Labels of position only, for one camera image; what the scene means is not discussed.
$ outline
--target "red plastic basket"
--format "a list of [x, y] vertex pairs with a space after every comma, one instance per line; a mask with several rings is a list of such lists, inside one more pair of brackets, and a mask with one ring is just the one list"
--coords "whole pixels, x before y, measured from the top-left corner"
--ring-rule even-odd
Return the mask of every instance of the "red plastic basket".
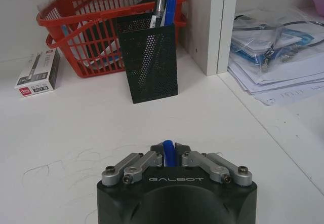
[[[46, 43], [59, 47], [76, 74], [82, 78], [124, 71], [115, 18], [152, 12], [155, 2], [142, 0], [55, 0], [37, 15], [49, 32]], [[175, 27], [186, 26], [177, 0]]]

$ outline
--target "printed label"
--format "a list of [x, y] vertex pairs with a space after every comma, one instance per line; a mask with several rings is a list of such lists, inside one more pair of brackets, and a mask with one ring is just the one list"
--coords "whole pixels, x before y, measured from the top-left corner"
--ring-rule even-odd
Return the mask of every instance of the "printed label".
[[28, 87], [20, 88], [19, 90], [23, 96], [27, 96], [31, 94], [31, 91]]
[[40, 92], [40, 91], [45, 91], [45, 90], [48, 90], [49, 88], [47, 86], [43, 86], [43, 87], [38, 87], [38, 88], [35, 88], [35, 89], [32, 89], [35, 93], [36, 92]]

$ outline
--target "pen holder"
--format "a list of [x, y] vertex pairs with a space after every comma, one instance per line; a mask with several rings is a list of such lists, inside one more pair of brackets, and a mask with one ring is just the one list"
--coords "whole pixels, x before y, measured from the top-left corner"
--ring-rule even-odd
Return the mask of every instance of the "pen holder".
[[178, 95], [175, 26], [149, 28], [151, 16], [117, 19], [133, 103]]

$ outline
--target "blue marker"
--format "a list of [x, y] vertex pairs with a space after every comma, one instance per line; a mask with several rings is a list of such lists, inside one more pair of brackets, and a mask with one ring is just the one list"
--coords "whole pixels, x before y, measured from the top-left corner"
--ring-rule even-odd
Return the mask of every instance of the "blue marker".
[[163, 142], [163, 150], [166, 160], [167, 167], [176, 167], [176, 150], [173, 146], [173, 142], [171, 140], [166, 140]]
[[167, 0], [167, 11], [166, 11], [166, 20], [164, 25], [172, 25], [174, 22], [174, 16], [176, 14], [176, 4], [177, 0]]

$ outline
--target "white box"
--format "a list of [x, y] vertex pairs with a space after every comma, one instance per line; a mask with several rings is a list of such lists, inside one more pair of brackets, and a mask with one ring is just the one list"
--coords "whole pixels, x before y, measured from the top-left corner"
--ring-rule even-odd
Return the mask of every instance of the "white box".
[[53, 91], [59, 68], [60, 55], [57, 49], [37, 53], [21, 72], [15, 89], [22, 97]]

